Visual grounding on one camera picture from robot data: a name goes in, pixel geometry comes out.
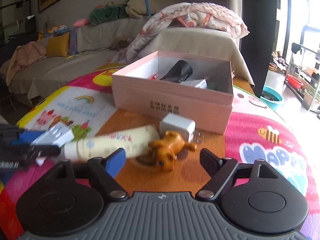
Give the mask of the white battery charger box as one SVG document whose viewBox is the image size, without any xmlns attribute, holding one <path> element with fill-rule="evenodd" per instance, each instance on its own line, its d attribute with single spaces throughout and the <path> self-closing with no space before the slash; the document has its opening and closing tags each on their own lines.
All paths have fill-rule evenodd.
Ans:
<svg viewBox="0 0 320 240">
<path fill-rule="evenodd" d="M 54 161 L 65 160 L 63 147 L 65 144 L 71 142 L 74 139 L 74 134 L 70 128 L 68 128 L 63 122 L 58 122 L 51 128 L 47 129 L 39 137 L 31 142 L 31 145 L 55 145 L 61 150 L 58 157 L 53 157 Z"/>
</svg>

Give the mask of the cream lotion tube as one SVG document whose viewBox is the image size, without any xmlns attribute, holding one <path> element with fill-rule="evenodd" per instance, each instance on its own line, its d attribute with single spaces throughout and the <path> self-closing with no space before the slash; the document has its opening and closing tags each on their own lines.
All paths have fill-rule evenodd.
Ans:
<svg viewBox="0 0 320 240">
<path fill-rule="evenodd" d="M 64 145 L 66 159 L 87 161 L 94 157 L 106 158 L 115 150 L 123 148 L 126 158 L 148 154 L 148 143 L 160 139 L 153 125 L 118 131 L 106 135 L 72 141 Z"/>
</svg>

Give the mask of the brown toy dog figurine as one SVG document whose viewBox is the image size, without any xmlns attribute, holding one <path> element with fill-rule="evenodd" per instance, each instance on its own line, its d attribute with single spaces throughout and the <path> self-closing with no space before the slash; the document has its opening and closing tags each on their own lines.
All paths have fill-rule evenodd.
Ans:
<svg viewBox="0 0 320 240">
<path fill-rule="evenodd" d="M 174 169 L 177 155 L 182 150 L 196 151 L 197 145 L 183 139 L 176 131 L 166 131 L 162 139 L 153 140 L 148 143 L 148 154 L 137 157 L 144 164 L 153 166 L 161 172 L 170 172 Z"/>
</svg>

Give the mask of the white usb wall charger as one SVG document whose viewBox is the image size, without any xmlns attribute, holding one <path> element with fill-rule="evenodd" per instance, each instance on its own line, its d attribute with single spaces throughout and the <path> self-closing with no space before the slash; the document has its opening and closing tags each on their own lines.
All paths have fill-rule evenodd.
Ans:
<svg viewBox="0 0 320 240">
<path fill-rule="evenodd" d="M 177 114 L 167 114 L 159 123 L 159 134 L 164 136 L 166 131 L 175 131 L 180 133 L 184 140 L 201 144 L 202 134 L 196 130 L 194 120 L 182 117 Z"/>
</svg>

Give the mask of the black funnel nozzle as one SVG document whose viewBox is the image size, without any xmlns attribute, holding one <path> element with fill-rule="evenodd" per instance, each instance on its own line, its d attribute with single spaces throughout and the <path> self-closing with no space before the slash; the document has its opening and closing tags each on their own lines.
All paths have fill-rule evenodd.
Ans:
<svg viewBox="0 0 320 240">
<path fill-rule="evenodd" d="M 179 60 L 161 80 L 180 84 L 191 77 L 192 74 L 193 69 L 191 65 L 184 60 Z"/>
</svg>

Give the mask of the red cigarette lighter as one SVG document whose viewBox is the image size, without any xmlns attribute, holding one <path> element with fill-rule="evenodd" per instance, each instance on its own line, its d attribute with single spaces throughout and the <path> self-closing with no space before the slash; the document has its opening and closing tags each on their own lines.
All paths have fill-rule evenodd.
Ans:
<svg viewBox="0 0 320 240">
<path fill-rule="evenodd" d="M 157 73 L 157 74 L 150 76 L 149 79 L 156 80 L 158 77 L 159 77 L 159 74 Z"/>
</svg>

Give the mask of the teal plastic hand crank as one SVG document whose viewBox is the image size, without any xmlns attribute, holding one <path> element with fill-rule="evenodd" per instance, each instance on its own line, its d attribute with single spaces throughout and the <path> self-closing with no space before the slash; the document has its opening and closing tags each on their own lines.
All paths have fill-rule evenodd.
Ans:
<svg viewBox="0 0 320 240">
<path fill-rule="evenodd" d="M 210 82 L 207 84 L 207 88 L 215 91 L 223 91 L 223 89 L 216 83 Z"/>
</svg>

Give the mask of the pink cardboard box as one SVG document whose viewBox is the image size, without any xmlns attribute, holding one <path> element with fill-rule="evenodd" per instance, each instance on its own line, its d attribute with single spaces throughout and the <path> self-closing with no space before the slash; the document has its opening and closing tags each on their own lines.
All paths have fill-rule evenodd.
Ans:
<svg viewBox="0 0 320 240">
<path fill-rule="evenodd" d="M 191 79 L 214 82 L 223 91 L 162 81 L 179 60 L 191 65 Z M 157 73 L 156 80 L 149 79 Z M 112 74 L 112 92 L 119 109 L 159 119 L 174 113 L 194 120 L 197 129 L 224 134 L 233 102 L 231 63 L 207 56 L 156 51 Z"/>
</svg>

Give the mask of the blue plastic basin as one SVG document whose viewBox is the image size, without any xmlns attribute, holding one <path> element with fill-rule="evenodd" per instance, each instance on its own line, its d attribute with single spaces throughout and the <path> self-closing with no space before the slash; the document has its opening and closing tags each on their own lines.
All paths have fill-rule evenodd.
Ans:
<svg viewBox="0 0 320 240">
<path fill-rule="evenodd" d="M 260 96 L 260 100 L 262 100 L 274 111 L 276 111 L 282 103 L 283 97 L 271 87 L 264 86 Z"/>
</svg>

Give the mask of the yellow cushion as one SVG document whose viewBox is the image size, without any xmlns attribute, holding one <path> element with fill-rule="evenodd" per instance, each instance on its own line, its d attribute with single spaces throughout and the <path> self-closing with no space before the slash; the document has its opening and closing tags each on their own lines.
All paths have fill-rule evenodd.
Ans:
<svg viewBox="0 0 320 240">
<path fill-rule="evenodd" d="M 69 33 L 50 38 L 47 43 L 47 57 L 66 57 L 69 48 Z"/>
</svg>

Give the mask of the red plastic basin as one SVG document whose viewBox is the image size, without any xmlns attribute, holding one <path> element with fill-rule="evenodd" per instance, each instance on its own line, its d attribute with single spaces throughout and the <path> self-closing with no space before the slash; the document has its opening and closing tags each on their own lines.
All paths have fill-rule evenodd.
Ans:
<svg viewBox="0 0 320 240">
<path fill-rule="evenodd" d="M 287 75 L 286 80 L 288 84 L 294 89 L 300 89 L 303 86 L 303 83 L 299 79 L 290 74 Z"/>
</svg>

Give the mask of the metal balcony shelf rack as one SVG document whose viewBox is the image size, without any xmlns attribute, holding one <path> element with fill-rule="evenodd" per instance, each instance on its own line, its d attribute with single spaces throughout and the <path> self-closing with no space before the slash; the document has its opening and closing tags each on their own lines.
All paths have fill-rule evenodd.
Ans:
<svg viewBox="0 0 320 240">
<path fill-rule="evenodd" d="M 293 43 L 291 52 L 284 83 L 307 111 L 319 114 L 319 51 Z M 299 79 L 303 83 L 302 88 L 291 87 L 286 80 L 288 74 Z"/>
</svg>

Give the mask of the beige covered sofa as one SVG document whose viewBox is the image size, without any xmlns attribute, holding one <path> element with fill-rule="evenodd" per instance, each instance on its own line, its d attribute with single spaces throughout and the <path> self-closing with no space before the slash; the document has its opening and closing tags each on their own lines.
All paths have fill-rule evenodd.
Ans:
<svg viewBox="0 0 320 240">
<path fill-rule="evenodd" d="M 107 62 L 111 62 L 117 51 L 112 44 L 120 37 L 135 37 L 147 22 L 124 18 L 99 25 L 86 25 L 76 29 L 77 52 L 70 59 L 61 56 L 44 58 L 18 72 L 11 83 L 5 83 L 12 52 L 1 50 L 1 97 L 10 93 L 18 95 L 20 101 L 31 105 L 31 99 L 45 98 L 73 79 L 88 74 Z M 138 53 L 145 57 L 155 51 L 174 51 L 214 57 L 231 62 L 237 77 L 253 84 L 247 64 L 235 40 L 224 31 L 208 28 L 168 27 L 151 40 Z"/>
</svg>

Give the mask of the green plush pillow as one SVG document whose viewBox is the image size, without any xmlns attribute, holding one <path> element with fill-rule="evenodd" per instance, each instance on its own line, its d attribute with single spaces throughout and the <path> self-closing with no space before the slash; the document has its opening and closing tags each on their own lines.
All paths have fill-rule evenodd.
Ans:
<svg viewBox="0 0 320 240">
<path fill-rule="evenodd" d="M 92 25 L 101 24 L 104 22 L 110 22 L 119 20 L 122 18 L 127 18 L 126 5 L 109 5 L 106 7 L 99 7 L 91 11 L 89 15 L 89 22 Z"/>
</svg>

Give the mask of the pink floral blanket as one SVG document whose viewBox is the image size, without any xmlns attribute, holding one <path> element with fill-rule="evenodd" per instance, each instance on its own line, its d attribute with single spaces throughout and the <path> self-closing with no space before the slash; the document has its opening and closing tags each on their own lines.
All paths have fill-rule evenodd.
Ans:
<svg viewBox="0 0 320 240">
<path fill-rule="evenodd" d="M 224 31 L 235 39 L 249 34 L 243 19 L 224 6 L 208 2 L 173 4 L 154 14 L 144 24 L 136 38 L 126 48 L 116 53 L 112 62 L 129 63 L 136 59 L 139 52 L 174 21 L 185 28 Z"/>
</svg>

